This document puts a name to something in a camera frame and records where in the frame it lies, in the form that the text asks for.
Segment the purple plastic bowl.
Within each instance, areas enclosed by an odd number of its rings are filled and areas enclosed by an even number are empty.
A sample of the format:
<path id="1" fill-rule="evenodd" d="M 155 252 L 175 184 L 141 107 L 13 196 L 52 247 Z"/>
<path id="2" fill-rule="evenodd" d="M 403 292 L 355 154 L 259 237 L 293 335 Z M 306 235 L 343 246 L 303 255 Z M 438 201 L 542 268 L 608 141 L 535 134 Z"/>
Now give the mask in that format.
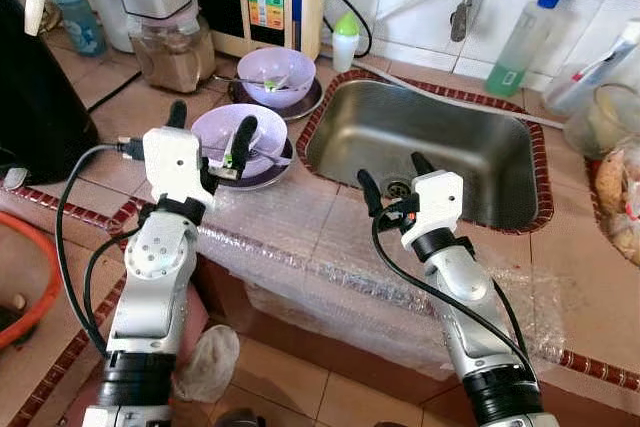
<path id="1" fill-rule="evenodd" d="M 296 49 L 268 47 L 247 53 L 237 63 L 241 87 L 257 103 L 271 108 L 293 106 L 306 97 L 316 76 L 315 62 Z"/>
<path id="2" fill-rule="evenodd" d="M 287 125 L 278 113 L 260 104 L 225 104 L 198 117 L 192 131 L 201 140 L 202 153 L 211 163 L 220 165 L 248 117 L 256 120 L 256 127 L 248 139 L 242 179 L 265 174 L 270 168 L 287 167 L 292 161 L 291 154 L 285 153 L 289 145 Z"/>

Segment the stainless steel sink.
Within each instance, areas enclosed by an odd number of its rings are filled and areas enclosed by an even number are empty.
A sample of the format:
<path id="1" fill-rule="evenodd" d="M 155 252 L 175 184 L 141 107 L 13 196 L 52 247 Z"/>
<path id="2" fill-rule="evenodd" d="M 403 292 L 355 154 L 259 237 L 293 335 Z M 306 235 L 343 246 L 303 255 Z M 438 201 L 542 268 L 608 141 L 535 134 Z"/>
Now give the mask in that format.
<path id="1" fill-rule="evenodd" d="M 365 170 L 384 197 L 411 193 L 412 154 L 463 179 L 463 220 L 507 234 L 553 213 L 543 131 L 534 122 L 431 98 L 378 79 L 335 80 L 300 136 L 308 170 L 349 188 Z"/>

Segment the dark round plate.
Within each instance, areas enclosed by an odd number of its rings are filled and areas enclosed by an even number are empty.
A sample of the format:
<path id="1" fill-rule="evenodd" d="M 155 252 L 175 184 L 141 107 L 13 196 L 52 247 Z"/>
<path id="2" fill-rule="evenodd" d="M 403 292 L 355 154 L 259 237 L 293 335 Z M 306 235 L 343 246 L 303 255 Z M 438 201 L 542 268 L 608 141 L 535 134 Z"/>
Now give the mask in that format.
<path id="1" fill-rule="evenodd" d="M 294 153 L 296 153 L 294 143 L 292 140 L 287 140 L 282 153 L 278 156 L 278 159 L 282 159 L 282 165 L 275 163 L 275 165 L 270 166 L 268 170 L 262 171 L 260 174 L 253 176 L 243 174 L 239 177 L 239 180 L 236 181 L 219 179 L 218 184 L 220 188 L 228 188 L 236 191 L 251 191 L 260 188 L 268 188 L 268 186 L 278 183 L 278 181 L 284 177 L 285 172 L 287 172 L 289 167 L 291 167 Z"/>
<path id="2" fill-rule="evenodd" d="M 259 104 L 287 122 L 310 115 L 324 98 L 324 89 L 314 75 L 289 78 L 275 90 L 266 90 L 261 84 L 232 81 L 227 85 L 227 93 L 234 103 Z"/>

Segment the blender jar with brown powder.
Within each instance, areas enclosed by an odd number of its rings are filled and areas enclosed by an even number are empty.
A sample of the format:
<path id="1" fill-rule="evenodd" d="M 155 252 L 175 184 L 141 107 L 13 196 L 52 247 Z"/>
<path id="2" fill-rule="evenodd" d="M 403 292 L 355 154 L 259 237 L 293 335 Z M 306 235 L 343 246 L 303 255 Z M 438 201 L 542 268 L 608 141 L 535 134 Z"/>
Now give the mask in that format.
<path id="1" fill-rule="evenodd" d="M 151 87 L 192 93 L 215 74 L 214 44 L 198 7 L 183 8 L 163 20 L 131 14 L 125 25 L 143 78 Z"/>

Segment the clear bubble wrap sheet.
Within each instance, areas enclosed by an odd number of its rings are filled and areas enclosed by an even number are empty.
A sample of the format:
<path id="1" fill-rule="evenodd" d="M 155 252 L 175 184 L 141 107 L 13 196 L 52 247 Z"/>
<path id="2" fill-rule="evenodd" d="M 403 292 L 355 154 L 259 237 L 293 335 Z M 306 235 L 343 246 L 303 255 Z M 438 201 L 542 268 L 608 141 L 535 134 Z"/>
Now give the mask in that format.
<path id="1" fill-rule="evenodd" d="M 223 191 L 216 202 L 198 250 L 248 282 L 253 305 L 436 380 L 447 375 L 433 298 L 380 261 L 355 191 L 321 195 L 280 186 Z M 567 346 L 558 280 L 532 266 L 526 236 L 466 221 L 458 231 L 506 291 L 530 357 L 547 368 Z"/>

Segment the teal plastic bottle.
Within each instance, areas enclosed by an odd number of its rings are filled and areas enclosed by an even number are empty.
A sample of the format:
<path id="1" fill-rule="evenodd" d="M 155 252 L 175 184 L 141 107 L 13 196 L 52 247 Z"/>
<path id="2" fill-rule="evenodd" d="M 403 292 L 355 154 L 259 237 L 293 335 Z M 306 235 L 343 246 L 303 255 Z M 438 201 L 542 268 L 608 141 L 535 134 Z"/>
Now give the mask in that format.
<path id="1" fill-rule="evenodd" d="M 61 11 L 61 25 L 78 55 L 99 57 L 108 49 L 108 39 L 87 0 L 52 0 Z"/>

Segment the small white bottle green cap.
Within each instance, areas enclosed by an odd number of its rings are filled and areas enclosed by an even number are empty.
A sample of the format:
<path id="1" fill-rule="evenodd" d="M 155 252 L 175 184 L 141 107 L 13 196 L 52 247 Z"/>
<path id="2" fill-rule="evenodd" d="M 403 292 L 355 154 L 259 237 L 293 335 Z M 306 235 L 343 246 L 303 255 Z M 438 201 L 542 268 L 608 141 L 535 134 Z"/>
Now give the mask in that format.
<path id="1" fill-rule="evenodd" d="M 355 12 L 347 12 L 333 25 L 332 66 L 337 72 L 351 70 L 357 48 L 360 46 L 361 24 Z"/>

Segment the black round appliance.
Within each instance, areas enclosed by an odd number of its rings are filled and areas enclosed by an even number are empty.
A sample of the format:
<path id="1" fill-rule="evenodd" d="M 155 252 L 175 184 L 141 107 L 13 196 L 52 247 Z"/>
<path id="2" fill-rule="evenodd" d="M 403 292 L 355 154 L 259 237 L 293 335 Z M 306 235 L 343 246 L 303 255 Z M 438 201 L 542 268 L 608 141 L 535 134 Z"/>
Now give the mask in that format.
<path id="1" fill-rule="evenodd" d="M 29 185 L 63 183 L 99 131 L 50 47 L 24 23 L 19 0 L 0 0 L 0 180 L 24 168 Z"/>

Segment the green liquid bottle blue cap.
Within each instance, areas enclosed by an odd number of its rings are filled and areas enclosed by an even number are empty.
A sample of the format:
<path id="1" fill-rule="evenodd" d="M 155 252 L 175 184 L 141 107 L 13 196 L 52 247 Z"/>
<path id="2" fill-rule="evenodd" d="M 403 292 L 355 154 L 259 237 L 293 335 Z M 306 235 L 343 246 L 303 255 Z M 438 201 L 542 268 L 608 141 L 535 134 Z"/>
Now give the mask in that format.
<path id="1" fill-rule="evenodd" d="M 509 97 L 521 88 L 532 61 L 547 43 L 550 28 L 557 19 L 559 1 L 535 0 L 522 8 L 498 60 L 486 76 L 486 93 L 495 97 Z"/>

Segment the clear glass jar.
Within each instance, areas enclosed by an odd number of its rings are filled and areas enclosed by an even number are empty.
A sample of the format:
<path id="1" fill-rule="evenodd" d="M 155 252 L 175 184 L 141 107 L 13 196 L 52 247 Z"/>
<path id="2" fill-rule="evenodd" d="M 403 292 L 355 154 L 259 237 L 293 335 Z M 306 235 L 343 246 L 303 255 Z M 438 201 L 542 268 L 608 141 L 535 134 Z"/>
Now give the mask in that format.
<path id="1" fill-rule="evenodd" d="M 596 88 L 564 127 L 571 147 L 591 159 L 602 159 L 623 139 L 639 134 L 639 90 L 616 83 Z"/>

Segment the clear bags of food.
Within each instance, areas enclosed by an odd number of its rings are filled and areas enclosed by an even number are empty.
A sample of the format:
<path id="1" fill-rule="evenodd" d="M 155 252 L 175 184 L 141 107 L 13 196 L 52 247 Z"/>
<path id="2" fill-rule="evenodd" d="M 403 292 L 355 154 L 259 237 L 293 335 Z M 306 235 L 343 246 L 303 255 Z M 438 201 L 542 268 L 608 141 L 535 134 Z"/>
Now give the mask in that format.
<path id="1" fill-rule="evenodd" d="M 640 263 L 639 221 L 631 212 L 639 199 L 640 145 L 623 140 L 599 163 L 593 181 L 602 229 L 628 261 Z"/>

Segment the white squeeze tube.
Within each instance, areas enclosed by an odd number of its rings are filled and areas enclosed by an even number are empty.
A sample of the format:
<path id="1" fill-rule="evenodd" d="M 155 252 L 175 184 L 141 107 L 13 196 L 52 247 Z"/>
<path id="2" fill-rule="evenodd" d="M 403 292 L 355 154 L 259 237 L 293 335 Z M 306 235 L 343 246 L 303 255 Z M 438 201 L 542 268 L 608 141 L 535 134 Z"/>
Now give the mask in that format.
<path id="1" fill-rule="evenodd" d="M 596 88 L 607 83 L 613 71 L 635 51 L 639 42 L 640 19 L 634 17 L 602 56 L 590 62 L 563 66 L 543 92 L 544 107 L 556 116 L 572 116 Z"/>

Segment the white plastic bag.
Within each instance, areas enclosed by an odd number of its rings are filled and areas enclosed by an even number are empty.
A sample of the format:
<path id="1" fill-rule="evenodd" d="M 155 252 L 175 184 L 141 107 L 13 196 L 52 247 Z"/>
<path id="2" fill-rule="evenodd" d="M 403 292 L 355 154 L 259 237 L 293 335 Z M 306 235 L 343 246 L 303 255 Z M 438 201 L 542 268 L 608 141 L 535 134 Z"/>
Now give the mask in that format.
<path id="1" fill-rule="evenodd" d="M 241 354 L 237 332 L 227 325 L 215 325 L 201 334 L 188 362 L 175 373 L 175 398 L 215 403 L 229 386 Z"/>

